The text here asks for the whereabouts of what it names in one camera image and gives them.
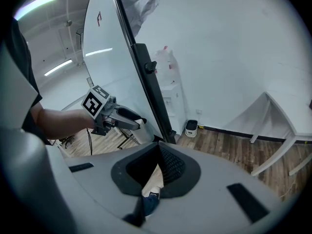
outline person's leg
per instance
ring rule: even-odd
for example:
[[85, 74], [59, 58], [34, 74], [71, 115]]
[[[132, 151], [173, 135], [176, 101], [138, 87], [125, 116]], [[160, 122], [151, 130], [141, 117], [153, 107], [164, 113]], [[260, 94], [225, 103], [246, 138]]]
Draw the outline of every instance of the person's leg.
[[148, 197], [143, 197], [144, 215], [148, 216], [153, 213], [159, 203], [159, 187], [153, 187]]

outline human arm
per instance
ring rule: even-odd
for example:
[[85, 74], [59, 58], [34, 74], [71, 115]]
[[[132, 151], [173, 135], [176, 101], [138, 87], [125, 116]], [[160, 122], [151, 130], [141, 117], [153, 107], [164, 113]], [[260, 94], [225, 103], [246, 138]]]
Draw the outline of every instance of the human arm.
[[30, 112], [47, 139], [61, 139], [84, 128], [94, 128], [94, 120], [83, 109], [56, 111], [44, 109], [38, 102]]

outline white table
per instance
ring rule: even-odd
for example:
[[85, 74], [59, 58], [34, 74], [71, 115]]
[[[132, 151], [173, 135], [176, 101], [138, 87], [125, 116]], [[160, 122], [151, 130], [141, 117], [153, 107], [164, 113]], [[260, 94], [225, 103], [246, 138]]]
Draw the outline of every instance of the white table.
[[[250, 142], [254, 143], [263, 128], [263, 122], [268, 114], [271, 105], [273, 104], [281, 114], [286, 118], [291, 127], [291, 132], [288, 134], [283, 145], [262, 165], [254, 169], [252, 176], [258, 175], [260, 172], [272, 166], [278, 161], [296, 142], [296, 140], [307, 137], [312, 137], [312, 110], [309, 108], [307, 101], [300, 97], [289, 95], [286, 93], [267, 91], [265, 95], [268, 99], [267, 105], [256, 126], [254, 127], [254, 135]], [[309, 155], [302, 163], [289, 172], [293, 175], [304, 167], [310, 160], [312, 155]]]

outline fluorescent light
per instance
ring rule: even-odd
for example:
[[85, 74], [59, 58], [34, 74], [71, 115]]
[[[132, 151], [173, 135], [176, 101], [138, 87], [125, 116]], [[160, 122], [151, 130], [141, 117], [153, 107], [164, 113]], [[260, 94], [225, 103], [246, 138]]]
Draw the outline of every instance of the fluorescent light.
[[113, 48], [97, 50], [97, 51], [94, 51], [94, 52], [91, 52], [91, 53], [86, 54], [86, 56], [90, 56], [90, 55], [94, 55], [94, 54], [102, 53], [102, 52], [106, 52], [106, 51], [111, 51], [112, 49], [113, 49]]
[[48, 75], [51, 74], [52, 72], [56, 71], [57, 69], [59, 69], [59, 68], [65, 66], [65, 65], [67, 65], [68, 63], [71, 63], [71, 62], [72, 62], [72, 60], [70, 59], [70, 60], [68, 60], [68, 61], [66, 61], [66, 62], [64, 62], [64, 63], [62, 63], [62, 64], [60, 64], [59, 66], [56, 66], [54, 69], [51, 69], [48, 73], [45, 73], [44, 75], [45, 75], [45, 76], [48, 76]]
[[50, 1], [53, 1], [53, 0], [35, 0], [32, 3], [26, 5], [25, 7], [22, 7], [21, 9], [19, 9], [17, 13], [15, 14], [14, 18], [16, 20], [19, 20], [23, 16], [25, 16], [28, 12]]

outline small white container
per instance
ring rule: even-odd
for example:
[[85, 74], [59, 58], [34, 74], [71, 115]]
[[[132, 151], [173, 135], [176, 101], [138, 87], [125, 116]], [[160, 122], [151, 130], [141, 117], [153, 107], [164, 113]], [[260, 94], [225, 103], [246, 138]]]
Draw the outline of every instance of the small white container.
[[197, 134], [197, 120], [190, 119], [185, 126], [185, 134], [187, 137], [194, 138]]
[[148, 127], [144, 124], [143, 120], [135, 120], [136, 123], [140, 125], [140, 129], [130, 130], [131, 133], [136, 137], [140, 144], [152, 142], [154, 140], [154, 135], [149, 131]]

